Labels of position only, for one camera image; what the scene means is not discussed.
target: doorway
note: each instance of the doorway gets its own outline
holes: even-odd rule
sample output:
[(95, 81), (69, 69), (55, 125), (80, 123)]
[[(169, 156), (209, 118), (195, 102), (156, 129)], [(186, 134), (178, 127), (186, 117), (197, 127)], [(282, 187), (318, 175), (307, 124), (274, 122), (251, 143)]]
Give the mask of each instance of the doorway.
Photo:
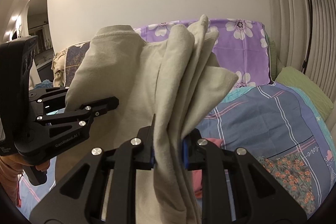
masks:
[(55, 55), (51, 41), (47, 0), (30, 0), (28, 8), (28, 32), (36, 35), (37, 45), (35, 48), (34, 61), (41, 81), (53, 81), (51, 65)]

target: green pillow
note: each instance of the green pillow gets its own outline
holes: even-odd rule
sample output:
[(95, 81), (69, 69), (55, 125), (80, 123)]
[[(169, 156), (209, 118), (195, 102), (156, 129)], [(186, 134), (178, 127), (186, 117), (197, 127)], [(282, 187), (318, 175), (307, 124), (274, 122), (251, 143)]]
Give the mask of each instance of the green pillow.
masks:
[(270, 71), (271, 71), (271, 79), (277, 77), (277, 49), (275, 47), (275, 42), (269, 39), (269, 61), (270, 61)]
[(301, 89), (313, 102), (323, 120), (326, 120), (330, 115), (334, 107), (333, 102), (313, 81), (297, 69), (293, 67), (283, 68), (275, 81), (282, 85)]

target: sleeve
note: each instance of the sleeve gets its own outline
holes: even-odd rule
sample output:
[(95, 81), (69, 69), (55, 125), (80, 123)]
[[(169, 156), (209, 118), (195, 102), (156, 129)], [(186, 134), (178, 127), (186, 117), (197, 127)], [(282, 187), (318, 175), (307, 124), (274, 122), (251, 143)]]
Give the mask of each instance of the sleeve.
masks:
[(0, 157), (0, 183), (6, 191), (9, 198), (13, 203), (17, 201), (17, 176), (22, 173), (22, 165), (13, 162), (13, 165), (9, 166), (4, 162), (4, 158)]

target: beige cloth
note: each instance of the beige cloth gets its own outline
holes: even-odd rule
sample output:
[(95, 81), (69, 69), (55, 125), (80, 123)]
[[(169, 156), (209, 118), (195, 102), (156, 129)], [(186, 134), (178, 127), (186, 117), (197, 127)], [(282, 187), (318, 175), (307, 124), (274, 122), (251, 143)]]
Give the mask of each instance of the beige cloth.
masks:
[(219, 68), (211, 52), (218, 32), (207, 29), (202, 16), (188, 29), (172, 27), (163, 42), (148, 43), (130, 26), (98, 31), (70, 85), (66, 110), (110, 96), (120, 104), (95, 119), (87, 141), (57, 157), (56, 182), (92, 148), (117, 148), (135, 137), (155, 113), (156, 166), (137, 172), (137, 223), (201, 222), (179, 144), (237, 81)]
[(60, 52), (57, 52), (52, 60), (51, 69), (54, 73), (53, 86), (64, 86), (65, 83), (65, 60), (67, 56), (68, 49), (64, 49)]

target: metal screw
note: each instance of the metal screw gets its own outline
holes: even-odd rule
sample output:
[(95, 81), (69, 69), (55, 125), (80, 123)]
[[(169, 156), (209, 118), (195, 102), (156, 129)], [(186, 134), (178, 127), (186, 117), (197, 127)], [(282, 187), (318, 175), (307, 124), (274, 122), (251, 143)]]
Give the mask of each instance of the metal screw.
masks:
[(131, 139), (131, 144), (132, 145), (139, 145), (139, 144), (141, 144), (141, 139), (139, 139), (139, 138)]
[(237, 148), (236, 152), (238, 155), (245, 155), (247, 151), (245, 148), (239, 147)]
[(199, 139), (199, 140), (197, 141), (197, 144), (198, 144), (198, 145), (201, 145), (201, 146), (203, 146), (203, 145), (207, 145), (207, 144), (208, 144), (208, 141), (207, 141), (206, 139)]
[(100, 155), (101, 153), (103, 152), (103, 150), (99, 147), (96, 147), (96, 148), (93, 148), (91, 150), (91, 154), (94, 155), (94, 156), (98, 156)]

